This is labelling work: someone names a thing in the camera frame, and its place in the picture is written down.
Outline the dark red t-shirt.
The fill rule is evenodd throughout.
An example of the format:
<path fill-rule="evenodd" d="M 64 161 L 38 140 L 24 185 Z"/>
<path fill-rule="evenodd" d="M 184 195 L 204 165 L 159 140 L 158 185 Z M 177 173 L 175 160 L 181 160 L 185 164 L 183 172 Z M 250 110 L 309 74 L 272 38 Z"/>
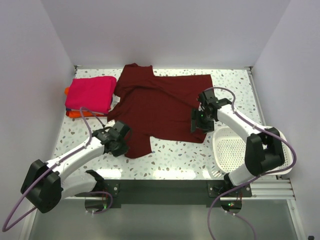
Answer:
<path fill-rule="evenodd" d="M 150 138 L 203 143 L 206 135 L 191 132 L 191 113 L 199 107 L 198 95 L 213 82 L 209 74 L 156 76 L 152 66 L 124 66 L 114 94 L 120 98 L 108 120 L 121 121 L 132 130 L 127 158 L 152 152 Z"/>

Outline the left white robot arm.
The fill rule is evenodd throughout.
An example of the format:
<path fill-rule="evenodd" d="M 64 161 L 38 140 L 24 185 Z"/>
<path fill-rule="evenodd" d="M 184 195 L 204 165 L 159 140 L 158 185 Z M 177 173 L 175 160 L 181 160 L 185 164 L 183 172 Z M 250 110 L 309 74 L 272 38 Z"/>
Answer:
<path fill-rule="evenodd" d="M 131 128 L 116 121 L 113 126 L 95 130 L 83 143 L 48 161 L 35 160 L 29 167 L 20 189 L 41 213 L 51 211 L 62 199 L 88 192 L 99 196 L 104 190 L 103 178 L 93 171 L 77 177 L 71 174 L 89 161 L 104 154 L 114 157 L 128 152 L 127 136 Z"/>

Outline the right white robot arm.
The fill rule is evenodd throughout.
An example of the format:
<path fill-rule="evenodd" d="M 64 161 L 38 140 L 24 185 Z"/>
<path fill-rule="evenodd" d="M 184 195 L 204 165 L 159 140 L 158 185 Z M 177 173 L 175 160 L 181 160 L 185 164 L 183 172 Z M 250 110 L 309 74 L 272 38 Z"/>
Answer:
<path fill-rule="evenodd" d="M 241 190 L 240 185 L 285 163 L 279 130 L 257 124 L 238 111 L 233 101 L 218 99 L 212 87 L 200 93 L 197 101 L 199 108 L 191 110 L 192 133 L 196 130 L 205 134 L 214 132 L 215 122 L 221 122 L 245 143 L 244 163 L 223 177 L 222 189 L 227 196 L 235 196 Z"/>

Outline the white perforated plastic basket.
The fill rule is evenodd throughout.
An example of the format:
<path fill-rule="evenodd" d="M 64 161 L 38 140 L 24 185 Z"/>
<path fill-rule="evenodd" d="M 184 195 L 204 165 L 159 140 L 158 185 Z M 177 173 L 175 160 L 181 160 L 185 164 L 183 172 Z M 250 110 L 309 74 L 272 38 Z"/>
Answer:
<path fill-rule="evenodd" d="M 216 165 L 224 173 L 237 169 L 245 162 L 246 143 L 227 126 L 213 132 L 212 148 Z"/>

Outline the folded pink t-shirt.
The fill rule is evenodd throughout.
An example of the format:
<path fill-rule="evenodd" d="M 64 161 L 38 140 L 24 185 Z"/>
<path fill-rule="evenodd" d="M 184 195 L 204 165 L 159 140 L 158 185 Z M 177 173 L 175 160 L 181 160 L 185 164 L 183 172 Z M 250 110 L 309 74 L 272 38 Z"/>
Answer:
<path fill-rule="evenodd" d="M 117 79 L 113 76 L 75 78 L 68 88 L 65 107 L 70 110 L 85 107 L 95 113 L 107 114 L 116 84 Z"/>

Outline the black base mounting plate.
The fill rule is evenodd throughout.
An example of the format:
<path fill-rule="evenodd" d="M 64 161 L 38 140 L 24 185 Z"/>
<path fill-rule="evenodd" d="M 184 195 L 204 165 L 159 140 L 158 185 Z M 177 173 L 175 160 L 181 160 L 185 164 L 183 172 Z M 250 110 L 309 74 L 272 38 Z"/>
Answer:
<path fill-rule="evenodd" d="M 113 197 L 113 208 L 122 205 L 205 205 L 223 192 L 223 180 L 125 180 L 106 179 L 92 190 L 76 197 L 95 198 L 102 203 L 110 198 L 98 191 L 106 190 Z"/>

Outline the folded orange t-shirt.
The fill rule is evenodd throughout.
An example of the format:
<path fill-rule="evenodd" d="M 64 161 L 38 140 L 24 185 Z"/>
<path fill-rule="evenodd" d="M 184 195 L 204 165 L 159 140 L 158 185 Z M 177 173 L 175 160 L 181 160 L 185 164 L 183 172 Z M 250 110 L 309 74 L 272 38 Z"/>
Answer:
<path fill-rule="evenodd" d="M 64 90 L 64 94 L 67 96 L 68 93 L 69 93 L 69 87 L 66 87 L 65 90 Z M 76 118 L 80 118 L 80 117 L 81 117 L 81 113 L 80 113 L 79 110 L 71 110 L 71 109 L 69 109 L 69 108 L 66 108 L 65 110 L 66 110 L 65 115 L 66 115 L 67 117 L 69 117 L 69 118 L 76 119 Z M 85 111 L 85 112 L 83 113 L 83 115 L 84 115 L 85 117 L 93 117 L 93 116 L 94 116 L 92 113 L 90 113 L 90 112 L 88 112 L 88 111 Z"/>

